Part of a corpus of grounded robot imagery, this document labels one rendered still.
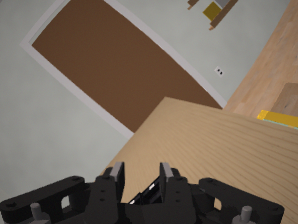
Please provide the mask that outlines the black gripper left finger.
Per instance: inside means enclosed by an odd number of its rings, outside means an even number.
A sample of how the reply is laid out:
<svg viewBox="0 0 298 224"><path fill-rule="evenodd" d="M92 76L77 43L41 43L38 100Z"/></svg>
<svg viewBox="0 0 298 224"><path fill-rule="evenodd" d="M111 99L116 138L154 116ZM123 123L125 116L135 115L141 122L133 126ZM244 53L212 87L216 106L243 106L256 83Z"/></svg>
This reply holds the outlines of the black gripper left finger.
<svg viewBox="0 0 298 224"><path fill-rule="evenodd" d="M117 202L121 203L124 187L125 163L116 162L95 182L70 176L2 201L0 212L4 224L54 224L84 211L84 224L119 224ZM62 210L66 196L69 205Z"/></svg>

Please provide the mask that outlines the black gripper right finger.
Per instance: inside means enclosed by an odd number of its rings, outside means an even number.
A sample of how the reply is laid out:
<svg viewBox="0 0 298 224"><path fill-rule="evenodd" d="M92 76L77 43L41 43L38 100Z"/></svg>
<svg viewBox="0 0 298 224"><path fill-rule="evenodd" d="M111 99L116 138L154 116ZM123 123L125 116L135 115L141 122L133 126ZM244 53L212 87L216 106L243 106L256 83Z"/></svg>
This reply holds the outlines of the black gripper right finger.
<svg viewBox="0 0 298 224"><path fill-rule="evenodd" d="M190 184L168 162L160 162L159 187L161 224L196 224L196 213L220 224L280 224L285 211L280 204L213 178ZM214 207L215 198L221 211Z"/></svg>

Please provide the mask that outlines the black three-compartment bin rack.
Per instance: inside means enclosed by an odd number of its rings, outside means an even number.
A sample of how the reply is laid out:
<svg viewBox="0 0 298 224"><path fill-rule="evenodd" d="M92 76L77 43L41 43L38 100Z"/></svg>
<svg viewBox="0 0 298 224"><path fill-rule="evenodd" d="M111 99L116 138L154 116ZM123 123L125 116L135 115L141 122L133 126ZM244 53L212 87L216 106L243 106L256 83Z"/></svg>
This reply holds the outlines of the black three-compartment bin rack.
<svg viewBox="0 0 298 224"><path fill-rule="evenodd" d="M129 204L147 205L147 204L153 204L153 203L162 203L162 199L160 195L160 187L158 182L159 182L159 176L142 193L139 192L129 202Z"/></svg>

